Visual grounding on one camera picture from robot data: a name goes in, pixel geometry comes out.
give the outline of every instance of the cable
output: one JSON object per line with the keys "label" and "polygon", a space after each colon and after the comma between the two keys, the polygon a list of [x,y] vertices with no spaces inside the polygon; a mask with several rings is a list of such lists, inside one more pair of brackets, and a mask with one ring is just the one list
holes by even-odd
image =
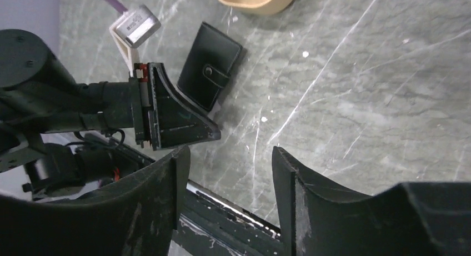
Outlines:
{"label": "cable", "polygon": [[110,130],[106,134],[106,137],[111,137],[115,133],[119,133],[121,135],[121,139],[119,140],[118,144],[116,144],[114,146],[110,146],[110,145],[103,144],[99,141],[93,140],[93,139],[87,139],[84,136],[82,136],[82,134],[80,134],[80,132],[73,132],[74,136],[77,139],[81,140],[81,141],[79,141],[79,142],[70,142],[70,143],[66,144],[66,147],[73,146],[73,145],[95,145],[97,147],[102,147],[102,148],[107,148],[107,149],[116,149],[119,146],[124,144],[126,134],[122,129],[116,129],[116,130]]}
{"label": "cable", "polygon": [[116,11],[118,11],[120,14],[123,14],[127,12],[127,8],[118,0],[104,0],[106,1],[109,5],[111,5]]}

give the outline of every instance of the wallet strap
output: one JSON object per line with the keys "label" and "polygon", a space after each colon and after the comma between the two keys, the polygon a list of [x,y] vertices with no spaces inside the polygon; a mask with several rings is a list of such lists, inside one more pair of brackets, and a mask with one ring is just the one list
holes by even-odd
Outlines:
{"label": "wallet strap", "polygon": [[204,65],[203,76],[220,89],[223,89],[229,82],[229,76],[210,64]]}

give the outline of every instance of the gray marble table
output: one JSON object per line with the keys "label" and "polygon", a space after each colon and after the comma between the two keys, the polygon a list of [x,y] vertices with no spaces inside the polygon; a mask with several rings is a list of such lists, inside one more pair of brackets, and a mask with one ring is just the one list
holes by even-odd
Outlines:
{"label": "gray marble table", "polygon": [[[248,50],[215,118],[222,139],[191,146],[190,177],[262,218],[278,224],[274,145],[368,194],[471,179],[471,0],[295,0],[270,17],[217,0],[122,1],[162,21],[140,52],[173,83],[202,21]],[[117,16],[102,0],[62,0],[60,59],[77,81],[126,81],[108,34]]]}

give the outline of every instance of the white vein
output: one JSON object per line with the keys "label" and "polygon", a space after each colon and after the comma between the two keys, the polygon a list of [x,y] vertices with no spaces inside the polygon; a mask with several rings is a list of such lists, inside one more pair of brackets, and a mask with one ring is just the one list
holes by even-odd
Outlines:
{"label": "white vein", "polygon": [[317,75],[317,77],[312,81],[312,83],[309,85],[309,87],[306,89],[306,91],[304,92],[304,94],[301,96],[301,99],[299,99],[298,101],[298,104],[296,104],[296,106],[294,107],[293,111],[291,112],[291,114],[288,116],[288,118],[286,119],[286,121],[283,123],[283,125],[280,127],[280,129],[274,133],[272,135],[272,137],[270,137],[270,139],[268,140],[267,144],[269,144],[274,138],[276,138],[280,133],[281,131],[284,129],[284,127],[289,123],[289,121],[291,120],[291,118],[293,117],[293,115],[295,114],[295,112],[298,110],[299,108],[299,105],[301,104],[301,102],[303,101],[304,97],[306,97],[307,93],[310,91],[310,89],[315,85],[315,83],[317,82],[317,80],[319,79],[319,77],[322,75],[322,73],[324,72],[325,68],[327,67],[327,65],[330,63],[330,61],[332,60],[332,58],[334,57],[335,53],[337,53],[337,50],[342,46],[342,44],[345,42],[345,40],[347,39],[347,37],[357,28],[358,24],[361,22],[361,20],[363,19],[363,17],[365,17],[365,15],[369,12],[369,10],[371,9],[371,7],[373,6],[373,4],[376,2],[376,0],[373,0],[371,1],[370,5],[368,6],[368,8],[365,10],[365,12],[362,14],[362,16],[358,19],[358,21],[351,27],[351,29],[347,32],[347,34],[345,35],[345,37],[343,37],[343,39],[340,41],[340,43],[337,45],[337,47],[334,49],[334,51],[332,52],[332,54],[330,55],[329,59],[327,60],[327,62],[325,63],[324,67],[322,67],[322,69],[320,70],[319,74]]}
{"label": "white vein", "polygon": [[345,157],[348,155],[348,153],[350,152],[350,150],[353,148],[353,145],[355,145],[355,143],[360,139],[360,137],[362,136],[362,133],[363,131],[365,130],[365,128],[363,128],[363,130],[360,131],[360,133],[358,134],[357,138],[352,142],[352,144],[350,145],[350,147],[348,147],[347,151],[345,152],[345,155],[343,156],[342,159],[345,159]]}
{"label": "white vein", "polygon": [[357,166],[357,165],[358,165],[358,163],[354,163],[354,164],[352,164],[352,165],[350,165],[350,166],[347,166],[347,167],[345,167],[345,168],[340,169],[339,171],[330,173],[330,174],[326,175],[325,177],[331,177],[331,176],[333,176],[333,175],[343,173],[343,172],[345,172],[346,170],[352,169],[353,167],[355,167],[355,166]]}
{"label": "white vein", "polygon": [[[159,37],[159,41],[157,42],[156,50],[158,50],[161,46],[162,38],[164,36],[163,33],[164,33],[164,30],[165,30],[166,24],[168,23],[168,21],[170,21],[175,16],[175,14],[177,13],[178,6],[185,0],[176,0],[172,4],[172,6],[170,6],[170,8],[163,13],[163,7],[164,7],[163,4],[166,1],[167,0],[163,0],[163,2],[161,3],[161,9],[159,11],[159,19],[162,20],[162,31],[160,32],[160,37]],[[141,54],[142,59],[144,58],[144,56],[147,53],[147,48],[149,46],[149,41],[150,40],[147,40],[144,44],[144,47],[142,48],[142,54]]]}
{"label": "white vein", "polygon": [[459,171],[461,170],[461,166],[462,166],[462,163],[463,163],[463,156],[464,156],[464,151],[466,149],[466,146],[463,146],[463,150],[461,151],[461,156],[459,157],[459,164],[456,168],[456,171],[455,171],[455,176],[453,177],[453,181],[456,181],[458,179],[458,175],[459,175]]}
{"label": "white vein", "polygon": [[253,159],[252,159],[252,198],[253,198],[253,203],[258,202],[258,197],[255,197],[255,157],[257,155],[257,142],[258,142],[258,134],[260,133],[260,117],[262,116],[262,108],[260,108],[260,111],[258,112],[258,119],[257,119],[257,134],[255,135],[255,142],[253,144]]}
{"label": "white vein", "polygon": [[414,53],[416,53],[416,52],[425,51],[425,50],[427,50],[427,49],[431,49],[431,48],[434,48],[434,47],[436,47],[436,46],[442,45],[443,43],[447,43],[447,42],[453,41],[453,40],[455,40],[455,39],[457,39],[457,38],[460,38],[460,37],[462,37],[462,36],[464,36],[464,35],[466,35],[466,34],[468,34],[468,33],[470,33],[470,32],[471,32],[471,29],[468,29],[468,30],[466,30],[466,31],[463,31],[463,32],[459,33],[458,35],[454,36],[453,38],[448,38],[448,39],[445,39],[444,41],[440,41],[440,42],[437,42],[437,43],[433,43],[433,44],[431,44],[431,45],[428,45],[428,46],[426,46],[426,47],[422,47],[422,48],[415,49],[415,50],[413,50],[413,51],[411,51],[411,52],[402,54],[401,56],[399,56],[399,57],[396,58],[396,59],[392,59],[392,60],[389,60],[389,61],[387,61],[387,62],[378,64],[378,65],[376,65],[376,66],[370,67],[370,68],[368,68],[368,69],[362,71],[362,73],[365,73],[365,72],[367,72],[367,71],[376,69],[376,68],[381,67],[381,66],[385,66],[385,65],[390,64],[390,63],[394,63],[394,62],[400,61],[400,60],[402,60],[403,58],[405,58],[405,57],[407,57],[407,56],[409,56],[409,55],[411,55],[411,54],[414,54]]}
{"label": "white vein", "polygon": [[316,103],[321,102],[321,101],[324,101],[324,100],[326,100],[326,99],[339,98],[339,97],[341,97],[341,96],[348,95],[348,94],[350,94],[351,92],[352,92],[352,90],[349,89],[349,90],[347,90],[347,91],[345,91],[345,92],[343,92],[343,93],[340,93],[340,94],[337,94],[337,95],[334,95],[334,96],[329,96],[329,97],[325,97],[325,98],[321,98],[321,99],[316,99],[315,101],[311,102],[311,104],[316,104]]}

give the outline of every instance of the white object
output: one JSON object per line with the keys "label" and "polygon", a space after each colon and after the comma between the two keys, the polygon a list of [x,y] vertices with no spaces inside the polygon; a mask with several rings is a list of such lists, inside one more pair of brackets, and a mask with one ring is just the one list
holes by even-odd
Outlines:
{"label": "white object", "polygon": [[109,33],[113,38],[116,46],[118,46],[121,56],[123,56],[124,62],[129,69],[130,74],[133,73],[134,64],[138,63],[139,52],[135,48],[131,48],[116,32],[117,27],[128,18],[128,12],[121,15],[111,26],[109,26]]}

